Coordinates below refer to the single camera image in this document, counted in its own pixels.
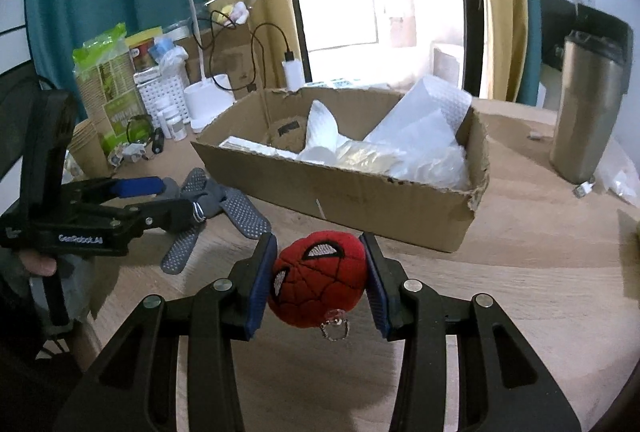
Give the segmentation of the person's left hand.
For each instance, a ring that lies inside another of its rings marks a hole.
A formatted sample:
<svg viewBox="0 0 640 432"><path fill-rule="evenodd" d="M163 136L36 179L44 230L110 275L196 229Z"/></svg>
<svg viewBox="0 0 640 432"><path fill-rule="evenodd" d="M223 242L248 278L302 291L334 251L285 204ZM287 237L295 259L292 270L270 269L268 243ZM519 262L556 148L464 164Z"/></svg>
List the person's left hand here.
<svg viewBox="0 0 640 432"><path fill-rule="evenodd" d="M42 256L34 250L21 251L18 254L18 258L21 260L26 270L34 275L49 277L52 276L58 268L56 266L55 259L51 259L48 256Z"/></svg>

